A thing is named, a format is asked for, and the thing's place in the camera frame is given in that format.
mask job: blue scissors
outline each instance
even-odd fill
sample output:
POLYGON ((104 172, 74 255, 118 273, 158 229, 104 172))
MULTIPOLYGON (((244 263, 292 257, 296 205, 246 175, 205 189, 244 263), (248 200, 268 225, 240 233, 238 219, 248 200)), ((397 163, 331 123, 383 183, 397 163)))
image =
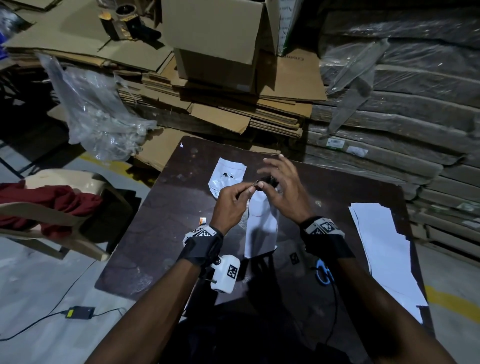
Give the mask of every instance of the blue scissors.
POLYGON ((330 283, 335 282, 332 273, 327 268, 323 260, 318 259, 315 268, 315 276, 318 283, 320 283, 322 286, 328 286, 330 283))

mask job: brown table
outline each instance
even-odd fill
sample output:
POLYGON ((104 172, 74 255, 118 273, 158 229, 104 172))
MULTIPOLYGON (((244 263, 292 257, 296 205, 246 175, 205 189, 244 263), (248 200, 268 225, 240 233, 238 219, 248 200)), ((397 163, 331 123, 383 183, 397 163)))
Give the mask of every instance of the brown table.
MULTIPOLYGON (((247 166, 243 180, 255 181, 265 155, 183 137, 96 282, 97 289, 137 300, 165 274, 182 250, 184 234, 198 226, 200 217, 209 221, 212 216, 216 201, 208 189, 208 181, 219 157, 243 163, 247 166)), ((411 240, 400 187, 303 163, 295 165, 316 213, 331 218, 345 232, 347 243, 365 269, 367 259, 348 210, 350 203, 380 203, 390 208, 397 232, 411 240)), ((222 255, 233 254, 242 260, 245 222, 246 214, 226 235, 222 255)), ((323 342, 330 332, 335 310, 332 288, 318 284, 310 270, 316 258, 304 252, 298 227, 284 217, 279 221, 277 242, 273 258, 283 302, 300 323, 308 342, 323 342), (301 264, 292 264, 292 253, 297 253, 301 264)), ((411 262, 412 274, 425 295, 414 243, 411 243, 411 262)), ((216 303, 241 299, 249 274, 247 270, 240 277, 242 280, 237 281, 234 292, 219 295, 216 303)), ((424 326, 433 335, 429 309, 422 308, 421 314, 424 326)), ((341 301, 329 344, 347 352, 353 362, 367 358, 341 301)))

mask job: dark small object in hand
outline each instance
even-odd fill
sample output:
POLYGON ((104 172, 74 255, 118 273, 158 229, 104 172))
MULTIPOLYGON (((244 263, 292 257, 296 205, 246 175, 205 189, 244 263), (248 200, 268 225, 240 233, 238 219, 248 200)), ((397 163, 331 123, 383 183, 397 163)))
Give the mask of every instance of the dark small object in hand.
POLYGON ((255 187, 255 189, 257 191, 261 191, 262 189, 260 187, 258 187, 258 182, 265 182, 265 183, 268 183, 269 185, 271 185, 273 188, 277 187, 278 186, 278 180, 273 177, 273 176, 265 176, 265 177, 262 177, 261 179, 259 179, 257 182, 255 182, 253 184, 253 186, 255 187))

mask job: person's left hand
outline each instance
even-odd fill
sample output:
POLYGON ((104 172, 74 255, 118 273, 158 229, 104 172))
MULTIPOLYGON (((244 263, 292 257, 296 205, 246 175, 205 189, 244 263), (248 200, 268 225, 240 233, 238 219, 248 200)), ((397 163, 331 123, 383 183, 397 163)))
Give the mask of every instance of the person's left hand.
POLYGON ((252 182, 242 182, 222 188, 216 200, 210 226, 225 235, 237 225, 247 209, 247 201, 255 192, 252 184, 252 182))

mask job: concrete floor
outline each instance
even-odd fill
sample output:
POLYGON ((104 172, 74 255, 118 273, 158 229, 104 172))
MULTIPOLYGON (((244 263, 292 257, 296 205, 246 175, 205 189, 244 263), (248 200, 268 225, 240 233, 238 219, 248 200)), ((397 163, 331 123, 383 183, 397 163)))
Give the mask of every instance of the concrete floor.
MULTIPOLYGON (((40 124, 41 132, 30 131, 37 140, 35 148, 27 143, 29 152, 24 153, 25 146, 9 142, 10 146, 0 148, 0 157, 19 170, 66 140, 58 125, 40 124), (48 142, 49 134, 56 135, 55 142, 48 142)), ((135 191, 142 200, 148 194, 149 188, 144 183, 126 173, 128 164, 102 165, 85 154, 75 157, 76 150, 62 149, 53 158, 41 162, 40 167, 94 171, 118 189, 135 191), (68 156, 73 159, 66 164, 58 162, 71 159, 68 156)), ((24 175, 34 168, 28 168, 24 175)), ((0 166, 0 182, 17 180, 0 166)), ((458 363, 478 363, 480 266, 427 246, 418 246, 418 253, 438 340, 458 363)), ((76 252, 57 260, 0 238, 0 339, 14 335, 48 314, 79 277, 54 312, 74 305, 94 306, 97 314, 115 308, 129 309, 132 301, 93 288, 104 266, 105 263, 76 252)), ((67 320, 62 315, 47 318, 14 339, 0 342, 0 364, 83 363, 119 318, 118 311, 88 321, 67 320)))

